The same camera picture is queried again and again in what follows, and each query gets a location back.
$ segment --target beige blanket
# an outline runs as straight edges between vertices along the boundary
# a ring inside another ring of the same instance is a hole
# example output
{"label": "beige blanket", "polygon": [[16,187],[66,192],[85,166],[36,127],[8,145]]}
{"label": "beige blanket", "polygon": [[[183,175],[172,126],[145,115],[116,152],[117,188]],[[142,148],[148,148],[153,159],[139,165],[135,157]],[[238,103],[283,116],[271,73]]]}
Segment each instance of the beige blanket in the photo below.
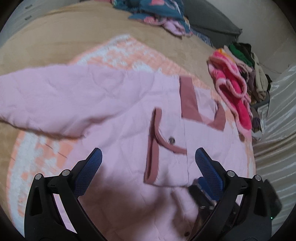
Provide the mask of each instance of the beige blanket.
{"label": "beige blanket", "polygon": [[[178,38],[163,28],[128,20],[129,15],[109,3],[95,1],[52,11],[20,30],[0,49],[0,75],[30,66],[67,63],[114,36],[130,34],[213,87],[206,63],[213,53],[211,47],[195,36]],[[7,214],[6,176],[17,134],[18,129],[0,123],[0,204]]]}

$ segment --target lavender garment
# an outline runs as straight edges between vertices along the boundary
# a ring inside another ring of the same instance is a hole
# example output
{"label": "lavender garment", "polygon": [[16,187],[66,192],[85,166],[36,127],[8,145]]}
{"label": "lavender garment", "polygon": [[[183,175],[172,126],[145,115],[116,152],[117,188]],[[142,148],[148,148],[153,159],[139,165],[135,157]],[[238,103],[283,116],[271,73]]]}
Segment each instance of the lavender garment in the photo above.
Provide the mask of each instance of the lavender garment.
{"label": "lavender garment", "polygon": [[199,147],[247,177],[245,144],[225,105],[178,76],[96,65],[25,69],[0,77],[0,103],[0,118],[14,126],[79,138],[65,169],[102,150],[79,201],[108,240],[186,240],[198,213],[186,186],[201,176]]}

